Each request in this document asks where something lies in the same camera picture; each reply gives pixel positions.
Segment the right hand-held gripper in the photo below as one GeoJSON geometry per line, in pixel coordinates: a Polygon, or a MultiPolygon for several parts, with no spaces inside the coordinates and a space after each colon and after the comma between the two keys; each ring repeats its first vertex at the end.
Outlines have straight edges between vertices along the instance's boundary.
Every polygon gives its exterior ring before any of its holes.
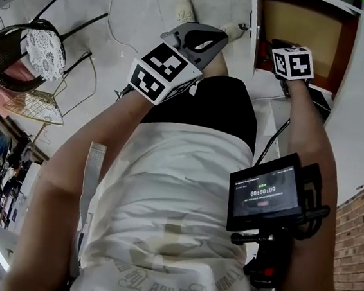
{"type": "Polygon", "coordinates": [[[304,46],[293,46],[284,40],[273,39],[269,55],[273,67],[272,73],[280,82],[286,98],[290,97],[287,80],[302,80],[308,87],[314,78],[312,51],[304,46]]]}

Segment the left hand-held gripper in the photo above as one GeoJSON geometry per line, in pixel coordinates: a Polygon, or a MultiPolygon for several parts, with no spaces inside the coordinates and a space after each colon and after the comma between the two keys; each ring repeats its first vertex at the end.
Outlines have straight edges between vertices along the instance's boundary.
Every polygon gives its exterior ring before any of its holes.
{"type": "Polygon", "coordinates": [[[187,22],[162,33],[154,49],[133,60],[127,91],[161,104],[195,85],[227,43],[224,31],[201,23],[187,22]]]}

